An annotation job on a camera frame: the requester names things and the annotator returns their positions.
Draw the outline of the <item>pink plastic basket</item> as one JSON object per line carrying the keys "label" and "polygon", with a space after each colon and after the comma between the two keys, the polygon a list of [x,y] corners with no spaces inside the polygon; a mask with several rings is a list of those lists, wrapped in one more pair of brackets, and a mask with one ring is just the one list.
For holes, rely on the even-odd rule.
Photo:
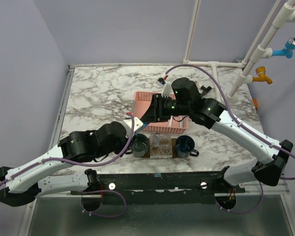
{"label": "pink plastic basket", "polygon": [[171,117],[174,111],[175,95],[168,97],[154,95],[151,91],[136,91],[133,97],[133,115],[142,122],[148,122],[144,130],[157,133],[182,134],[189,127],[189,118],[183,114]]}

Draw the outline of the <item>dark green mug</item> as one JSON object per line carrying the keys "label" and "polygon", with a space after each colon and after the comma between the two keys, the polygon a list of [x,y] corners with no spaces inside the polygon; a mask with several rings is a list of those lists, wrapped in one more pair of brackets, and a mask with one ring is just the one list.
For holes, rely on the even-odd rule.
{"label": "dark green mug", "polygon": [[131,151],[135,157],[144,157],[149,148],[148,137],[144,134],[135,135],[133,142],[131,143]]}

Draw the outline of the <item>clear textured acrylic holder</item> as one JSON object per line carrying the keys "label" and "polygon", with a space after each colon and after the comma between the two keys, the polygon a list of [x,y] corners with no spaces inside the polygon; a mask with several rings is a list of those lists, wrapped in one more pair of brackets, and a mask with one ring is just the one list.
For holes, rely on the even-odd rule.
{"label": "clear textured acrylic holder", "polygon": [[169,135],[153,133],[149,136],[150,158],[172,158],[172,139]]}

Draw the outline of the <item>dark blue mug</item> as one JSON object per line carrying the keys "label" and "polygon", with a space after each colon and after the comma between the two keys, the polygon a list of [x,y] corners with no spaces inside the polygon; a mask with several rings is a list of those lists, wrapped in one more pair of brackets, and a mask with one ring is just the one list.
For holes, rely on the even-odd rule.
{"label": "dark blue mug", "polygon": [[179,136],[175,141],[175,152],[178,158],[189,156],[197,157],[199,152],[195,149],[195,141],[187,135]]}

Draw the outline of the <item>brown wooden oval tray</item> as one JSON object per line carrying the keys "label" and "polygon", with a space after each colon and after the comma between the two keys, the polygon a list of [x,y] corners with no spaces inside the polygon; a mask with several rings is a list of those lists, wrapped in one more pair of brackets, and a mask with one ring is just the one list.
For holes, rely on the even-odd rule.
{"label": "brown wooden oval tray", "polygon": [[153,146],[149,144],[147,154],[144,158],[160,158],[160,159],[169,159],[169,158],[178,158],[175,152],[175,141],[176,138],[171,138],[172,147],[169,148],[169,144],[160,144]]}

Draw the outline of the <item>blue toothpaste tube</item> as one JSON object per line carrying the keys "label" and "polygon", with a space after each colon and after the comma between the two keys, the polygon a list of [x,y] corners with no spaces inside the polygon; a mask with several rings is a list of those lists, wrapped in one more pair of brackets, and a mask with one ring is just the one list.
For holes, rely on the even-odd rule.
{"label": "blue toothpaste tube", "polygon": [[136,134],[136,135],[139,134],[139,133],[140,133],[141,131],[143,131],[148,125],[149,125],[149,123],[146,123],[146,122],[143,123],[143,125],[135,131],[135,134]]}

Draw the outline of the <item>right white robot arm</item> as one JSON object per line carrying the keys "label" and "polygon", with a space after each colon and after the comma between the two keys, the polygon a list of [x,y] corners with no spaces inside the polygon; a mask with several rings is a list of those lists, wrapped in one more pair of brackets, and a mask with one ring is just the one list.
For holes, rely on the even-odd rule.
{"label": "right white robot arm", "polygon": [[176,79],[171,84],[175,98],[153,94],[149,108],[140,120],[143,123],[166,122],[172,116],[188,116],[194,123],[221,133],[245,148],[255,160],[225,167],[223,176],[216,181],[217,189],[229,192],[234,186],[259,181],[276,186],[288,162],[293,144],[266,137],[263,133],[232,118],[229,109],[216,99],[203,98],[195,84],[188,78]]}

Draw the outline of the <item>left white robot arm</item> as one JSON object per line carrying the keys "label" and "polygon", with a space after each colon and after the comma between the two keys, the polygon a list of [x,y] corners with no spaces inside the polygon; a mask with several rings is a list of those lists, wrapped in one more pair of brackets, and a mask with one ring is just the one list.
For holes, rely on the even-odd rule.
{"label": "left white robot arm", "polygon": [[19,207],[36,198],[66,191],[102,190],[94,167],[108,165],[128,149],[142,123],[113,121],[97,130],[74,131],[45,154],[20,167],[0,168],[0,202]]}

